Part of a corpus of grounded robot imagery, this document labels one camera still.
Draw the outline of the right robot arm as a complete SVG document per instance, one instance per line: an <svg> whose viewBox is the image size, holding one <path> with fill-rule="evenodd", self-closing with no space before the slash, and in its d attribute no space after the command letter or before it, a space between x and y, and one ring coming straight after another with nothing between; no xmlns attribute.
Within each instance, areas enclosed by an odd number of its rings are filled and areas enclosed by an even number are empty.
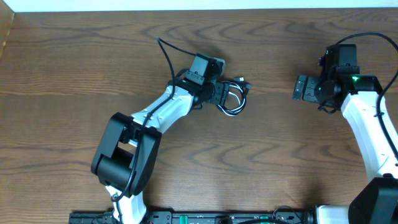
<svg viewBox="0 0 398 224"><path fill-rule="evenodd" d="M319 205L314 223L397 223L397 132L383 88L363 75L354 44L335 44L319 59L319 77L299 75L292 98L337 111L349 123L366 168L368 184L349 205Z"/></svg>

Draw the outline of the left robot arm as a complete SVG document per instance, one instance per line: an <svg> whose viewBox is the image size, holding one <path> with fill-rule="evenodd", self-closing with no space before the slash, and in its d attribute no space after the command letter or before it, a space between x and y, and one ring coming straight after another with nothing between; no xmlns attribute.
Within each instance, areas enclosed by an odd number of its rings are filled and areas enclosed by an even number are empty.
<svg viewBox="0 0 398 224"><path fill-rule="evenodd" d="M91 172L106 187L118 223L140 223L147 212L143 201L162 135L178 119L207 101L223 103L226 82L202 85L177 78L147 108L131 115L115 113L109 119L91 163Z"/></svg>

